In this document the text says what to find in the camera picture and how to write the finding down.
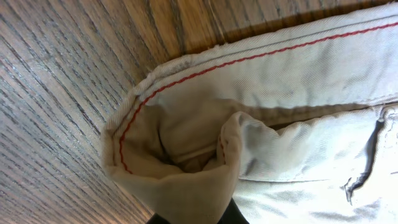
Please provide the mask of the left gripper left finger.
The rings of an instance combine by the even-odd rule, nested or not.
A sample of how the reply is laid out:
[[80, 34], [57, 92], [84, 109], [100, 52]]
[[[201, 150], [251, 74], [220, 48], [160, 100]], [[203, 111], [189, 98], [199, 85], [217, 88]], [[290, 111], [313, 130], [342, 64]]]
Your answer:
[[146, 224], [170, 224], [166, 219], [155, 213]]

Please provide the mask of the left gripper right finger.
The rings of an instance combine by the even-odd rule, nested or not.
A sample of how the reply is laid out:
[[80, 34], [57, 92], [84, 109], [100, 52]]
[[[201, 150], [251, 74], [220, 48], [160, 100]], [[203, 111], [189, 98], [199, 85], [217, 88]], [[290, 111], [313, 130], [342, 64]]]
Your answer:
[[249, 224], [249, 222], [244, 218], [235, 201], [231, 199], [217, 224]]

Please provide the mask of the beige shorts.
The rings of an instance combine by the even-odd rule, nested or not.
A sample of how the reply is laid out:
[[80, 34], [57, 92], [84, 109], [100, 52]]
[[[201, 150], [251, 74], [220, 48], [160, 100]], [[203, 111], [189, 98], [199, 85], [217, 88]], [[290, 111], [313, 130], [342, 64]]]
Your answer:
[[397, 222], [397, 4], [156, 67], [101, 133], [103, 169], [169, 223]]

